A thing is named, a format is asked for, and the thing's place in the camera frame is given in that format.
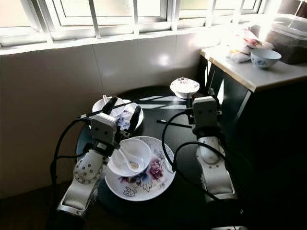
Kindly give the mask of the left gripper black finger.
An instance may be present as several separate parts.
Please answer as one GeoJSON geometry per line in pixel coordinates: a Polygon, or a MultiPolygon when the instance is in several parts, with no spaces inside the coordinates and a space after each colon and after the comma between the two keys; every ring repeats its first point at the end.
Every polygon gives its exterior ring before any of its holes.
{"type": "Polygon", "coordinates": [[[130,118],[130,126],[127,129],[127,133],[129,134],[129,136],[132,135],[134,131],[137,129],[138,123],[140,121],[141,112],[142,112],[141,106],[137,105],[130,118]]]}
{"type": "Polygon", "coordinates": [[[117,102],[117,97],[111,96],[106,98],[105,105],[101,109],[102,114],[110,115],[117,102]]]}

